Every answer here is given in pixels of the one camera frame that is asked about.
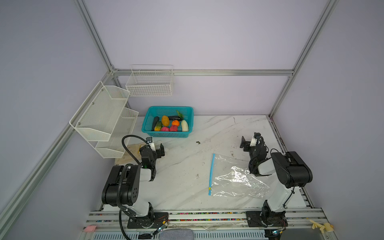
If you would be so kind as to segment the green yellow papaya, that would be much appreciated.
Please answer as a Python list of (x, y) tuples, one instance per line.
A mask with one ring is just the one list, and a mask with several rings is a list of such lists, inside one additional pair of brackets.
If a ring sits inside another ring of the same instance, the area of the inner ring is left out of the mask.
[(154, 131), (155, 131), (155, 132), (160, 132), (160, 131), (162, 130), (162, 128), (163, 128), (163, 124), (162, 124), (162, 122), (161, 122), (161, 121), (158, 121), (158, 122), (156, 122), (156, 125), (155, 125), (155, 127), (154, 127)]

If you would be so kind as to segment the clear zip bag blue zipper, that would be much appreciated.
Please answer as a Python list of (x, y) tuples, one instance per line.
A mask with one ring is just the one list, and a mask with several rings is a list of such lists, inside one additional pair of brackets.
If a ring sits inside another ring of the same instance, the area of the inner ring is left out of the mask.
[(251, 174), (246, 161), (213, 154), (208, 195), (211, 197), (264, 199), (274, 179)]

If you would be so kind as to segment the orange yellow mango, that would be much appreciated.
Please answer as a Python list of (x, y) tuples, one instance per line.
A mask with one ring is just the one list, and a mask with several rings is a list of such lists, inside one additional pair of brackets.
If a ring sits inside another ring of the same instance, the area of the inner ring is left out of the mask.
[(164, 127), (168, 127), (170, 125), (170, 120), (169, 120), (168, 116), (163, 116), (161, 119), (161, 122), (162, 122)]

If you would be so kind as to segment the teal plastic basket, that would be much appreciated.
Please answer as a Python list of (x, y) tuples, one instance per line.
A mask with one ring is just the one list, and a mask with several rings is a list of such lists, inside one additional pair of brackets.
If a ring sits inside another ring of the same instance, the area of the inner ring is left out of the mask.
[(192, 107), (150, 107), (142, 125), (142, 132), (156, 138), (186, 138), (193, 130)]

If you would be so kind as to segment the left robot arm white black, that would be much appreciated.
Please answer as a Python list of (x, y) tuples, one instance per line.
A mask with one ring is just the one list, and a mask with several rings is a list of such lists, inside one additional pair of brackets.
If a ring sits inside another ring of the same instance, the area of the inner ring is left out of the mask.
[(165, 148), (163, 144), (158, 149), (141, 147), (140, 155), (141, 165), (127, 164), (112, 168), (102, 191), (102, 203), (118, 207), (134, 219), (152, 222), (155, 217), (154, 209), (151, 203), (140, 198), (140, 183), (155, 179), (157, 159), (165, 156)]

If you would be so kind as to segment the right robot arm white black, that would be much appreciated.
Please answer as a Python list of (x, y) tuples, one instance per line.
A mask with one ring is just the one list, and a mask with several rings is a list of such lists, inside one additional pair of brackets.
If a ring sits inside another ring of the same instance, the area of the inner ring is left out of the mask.
[(279, 180), (271, 197), (263, 203), (258, 224), (264, 227), (285, 224), (288, 203), (297, 188), (303, 188), (313, 180), (312, 171), (297, 152), (269, 149), (261, 133), (255, 132), (250, 141), (242, 137), (240, 148), (249, 153), (250, 174), (255, 177), (276, 175)]

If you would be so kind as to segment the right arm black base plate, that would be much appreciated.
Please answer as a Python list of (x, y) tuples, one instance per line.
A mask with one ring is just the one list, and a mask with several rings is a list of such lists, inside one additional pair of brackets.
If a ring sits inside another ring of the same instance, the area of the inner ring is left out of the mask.
[(278, 228), (286, 227), (288, 225), (286, 212), (268, 212), (263, 213), (262, 211), (247, 211), (246, 220), (250, 228)]

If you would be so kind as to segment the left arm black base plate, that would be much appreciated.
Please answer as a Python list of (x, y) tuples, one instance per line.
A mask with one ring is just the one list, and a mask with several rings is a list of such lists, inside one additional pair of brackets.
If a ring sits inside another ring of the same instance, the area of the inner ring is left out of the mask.
[(128, 220), (126, 227), (128, 229), (157, 229), (164, 222), (168, 222), (169, 213), (155, 212), (152, 217), (137, 217)]

